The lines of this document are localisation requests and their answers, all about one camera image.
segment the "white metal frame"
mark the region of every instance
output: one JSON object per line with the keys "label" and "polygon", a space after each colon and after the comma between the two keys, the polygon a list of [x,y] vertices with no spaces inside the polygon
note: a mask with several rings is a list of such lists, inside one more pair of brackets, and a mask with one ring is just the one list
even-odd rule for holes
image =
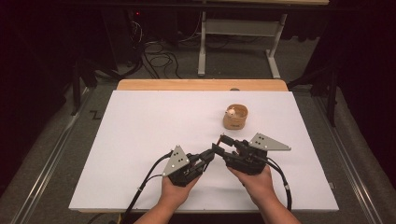
{"label": "white metal frame", "polygon": [[201,47],[198,61],[198,77],[205,76],[206,65],[206,34],[216,35],[255,35],[272,36],[274,38],[271,49],[267,49],[266,57],[270,65],[273,78],[280,78],[276,66],[275,52],[285,26],[287,14],[283,14],[280,21],[237,21],[237,20],[207,20],[206,12],[202,12]]}

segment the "black cable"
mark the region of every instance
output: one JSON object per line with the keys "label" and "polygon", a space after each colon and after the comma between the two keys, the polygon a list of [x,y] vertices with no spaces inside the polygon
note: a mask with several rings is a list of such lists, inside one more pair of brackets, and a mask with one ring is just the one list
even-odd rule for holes
{"label": "black cable", "polygon": [[283,180],[283,186],[285,187],[286,197],[287,197],[287,200],[288,200],[287,208],[288,208],[289,211],[291,211],[291,203],[292,203],[291,191],[290,191],[289,183],[286,180],[285,174],[283,174],[282,169],[280,169],[279,165],[277,165],[276,162],[274,162],[271,158],[267,157],[267,160],[266,160],[266,159],[258,157],[256,155],[253,155],[253,157],[255,159],[260,160],[260,161],[264,161],[266,164],[271,166],[274,170],[276,170],[280,174],[280,176],[282,177],[282,180]]}
{"label": "black cable", "polygon": [[[155,52],[146,52],[146,49],[153,45],[160,46],[161,48],[159,50],[156,50]],[[169,65],[175,63],[176,64],[175,75],[176,75],[176,77],[182,79],[182,77],[177,72],[178,71],[178,62],[177,62],[176,55],[172,52],[163,52],[163,45],[161,43],[153,42],[153,43],[147,44],[145,47],[144,56],[145,56],[146,62],[149,65],[150,69],[146,65],[144,65],[144,66],[152,78],[160,78],[160,75],[155,70],[155,68],[160,68],[160,67],[163,67],[163,75],[166,78],[169,78],[169,76],[166,74],[166,68]],[[164,59],[165,62],[158,64],[158,65],[154,64],[153,62],[158,59]]]}
{"label": "black cable", "polygon": [[225,46],[227,46],[230,43],[230,39],[228,39],[228,38],[220,38],[220,35],[210,35],[209,38],[214,39],[214,41],[216,41],[216,42],[225,41],[225,43],[223,43],[219,47],[211,47],[210,45],[208,45],[206,43],[205,46],[207,48],[209,48],[209,49],[222,49],[222,48],[224,48]]}
{"label": "black cable", "polygon": [[148,174],[146,175],[146,178],[143,180],[142,184],[140,185],[139,189],[137,190],[136,194],[134,195],[134,198],[131,201],[131,204],[129,204],[128,208],[126,209],[125,213],[122,216],[122,220],[121,220],[121,224],[124,224],[128,215],[131,213],[132,208],[134,207],[134,204],[136,203],[137,199],[140,196],[140,193],[143,191],[143,188],[146,186],[146,184],[148,183],[148,181],[154,177],[150,177],[152,171],[155,169],[155,167],[158,165],[158,163],[160,163],[161,161],[163,161],[166,158],[170,158],[172,155],[173,151],[170,151],[169,153],[163,155],[161,158],[159,158],[154,165],[152,165],[151,169],[148,171]]}
{"label": "black cable", "polygon": [[93,223],[97,218],[99,218],[100,216],[104,215],[105,213],[99,213],[96,216],[94,216],[93,218],[91,218],[91,220],[89,222],[87,222],[87,224],[91,224]]}
{"label": "black cable", "polygon": [[149,182],[150,179],[152,179],[152,178],[154,178],[154,177],[159,177],[159,176],[163,176],[163,175],[152,175],[152,176],[148,179],[148,182]]}
{"label": "black cable", "polygon": [[254,43],[258,41],[259,39],[263,39],[264,36],[253,36],[251,37],[250,40],[242,40],[241,38],[233,38],[233,37],[240,37],[239,35],[230,35],[227,36],[227,39],[229,39],[232,43],[237,43],[237,44],[249,44],[249,43]]}

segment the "hand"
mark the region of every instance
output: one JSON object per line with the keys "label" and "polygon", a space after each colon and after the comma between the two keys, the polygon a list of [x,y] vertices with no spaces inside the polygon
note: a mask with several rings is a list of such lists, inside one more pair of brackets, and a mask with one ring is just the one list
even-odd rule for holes
{"label": "hand", "polygon": [[246,175],[231,167],[228,167],[228,169],[238,177],[242,185],[245,186],[251,200],[256,205],[259,206],[259,204],[263,205],[267,201],[277,200],[271,176],[271,169],[268,165],[265,166],[264,170],[259,175]]}
{"label": "hand", "polygon": [[164,177],[163,189],[158,203],[166,204],[166,206],[169,206],[173,210],[177,210],[184,202],[186,202],[192,187],[194,187],[198,182],[199,178],[200,176],[193,179],[186,187],[183,188],[174,186],[169,177]]}

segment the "metal plate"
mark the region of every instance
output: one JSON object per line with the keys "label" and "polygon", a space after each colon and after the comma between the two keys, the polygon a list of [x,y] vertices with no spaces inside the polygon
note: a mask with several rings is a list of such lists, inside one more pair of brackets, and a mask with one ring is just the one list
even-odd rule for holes
{"label": "metal plate", "polygon": [[249,142],[250,147],[270,151],[270,150],[291,150],[291,147],[276,141],[262,133],[256,133]]}
{"label": "metal plate", "polygon": [[189,158],[187,158],[183,148],[181,148],[181,146],[176,146],[171,158],[165,166],[165,169],[163,169],[163,176],[168,176],[189,163]]}

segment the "cable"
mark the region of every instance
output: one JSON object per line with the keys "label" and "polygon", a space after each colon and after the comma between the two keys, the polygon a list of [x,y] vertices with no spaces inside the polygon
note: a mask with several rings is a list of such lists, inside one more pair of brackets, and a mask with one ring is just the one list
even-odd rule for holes
{"label": "cable", "polygon": [[191,39],[194,39],[194,38],[200,36],[200,35],[197,34],[197,32],[198,32],[198,28],[199,28],[201,19],[202,19],[202,13],[200,12],[197,25],[195,26],[195,30],[192,33],[192,35],[190,37],[187,37],[186,39],[179,40],[178,43],[186,42],[186,41],[189,41]]}
{"label": "cable", "polygon": [[[151,46],[160,46],[160,49],[154,51],[154,52],[147,52],[147,48]],[[166,68],[171,65],[172,63],[175,63],[176,68],[175,68],[175,75],[176,77],[182,79],[182,77],[178,74],[178,62],[177,62],[177,57],[174,53],[172,52],[163,52],[163,45],[160,42],[149,42],[146,44],[145,51],[144,51],[144,57],[146,59],[146,62],[149,66],[145,66],[146,70],[148,73],[151,75],[152,78],[160,78],[160,75],[158,72],[155,70],[155,68],[163,67],[163,75],[166,78],[169,78],[168,75],[166,74]],[[157,60],[165,60],[165,62],[160,61],[160,64],[154,64],[155,61]]]}
{"label": "cable", "polygon": [[264,161],[266,164],[271,166],[274,170],[276,170],[280,174],[280,176],[282,177],[282,180],[283,180],[283,186],[285,187],[286,197],[287,197],[287,200],[288,200],[287,208],[288,208],[289,211],[291,211],[291,203],[292,203],[291,191],[290,191],[289,183],[286,180],[285,174],[283,174],[282,169],[280,169],[279,165],[277,165],[276,162],[274,162],[271,158],[267,157],[267,160],[266,160],[266,159],[258,157],[256,155],[252,155],[252,156],[255,159],[258,159],[260,161]]}
{"label": "cable", "polygon": [[[130,38],[131,38],[131,41],[132,41],[132,43],[133,43],[133,45],[134,45],[134,49],[136,49],[136,45],[140,44],[140,42],[142,41],[142,38],[143,38],[143,29],[142,29],[142,27],[140,26],[140,24],[137,23],[137,22],[135,22],[135,21],[131,21],[131,26],[134,27],[134,35],[130,36]],[[134,37],[136,36],[137,28],[139,29],[140,35],[139,35],[139,40],[137,41],[137,43],[136,43],[136,45],[135,45],[135,44],[134,44]]]}
{"label": "cable", "polygon": [[242,40],[242,39],[235,39],[233,37],[236,37],[238,35],[206,35],[207,39],[211,39],[213,40],[214,43],[220,43],[220,42],[224,42],[222,43],[220,46],[218,47],[211,47],[209,44],[209,41],[206,41],[206,46],[209,49],[223,49],[224,47],[226,47],[229,44],[240,44],[240,43],[244,43],[244,44],[249,44],[249,43],[254,43],[260,39],[263,38],[263,36],[253,36],[251,37],[252,39],[250,40]]}
{"label": "cable", "polygon": [[170,158],[172,155],[173,151],[170,151],[169,153],[163,155],[161,158],[159,158],[154,165],[151,167],[151,169],[148,171],[148,174],[146,175],[146,178],[143,180],[142,184],[140,185],[140,187],[137,189],[136,194],[134,195],[134,198],[131,201],[131,204],[129,204],[128,208],[126,209],[125,213],[122,216],[122,220],[121,220],[121,224],[124,224],[128,215],[131,213],[132,208],[134,207],[134,204],[136,203],[137,199],[140,196],[140,193],[143,191],[143,188],[146,186],[146,184],[148,183],[148,181],[155,176],[150,177],[152,171],[155,169],[155,167],[158,165],[158,163],[160,163],[161,161],[165,160],[166,158]]}
{"label": "cable", "polygon": [[87,222],[87,224],[91,224],[93,223],[97,218],[99,218],[100,216],[104,215],[105,213],[99,213],[96,216],[94,216],[93,218],[91,218],[91,220],[89,222]]}
{"label": "cable", "polygon": [[149,182],[150,179],[152,179],[152,178],[154,178],[154,177],[159,177],[159,176],[163,176],[163,175],[152,175],[152,176],[148,179],[148,182]]}

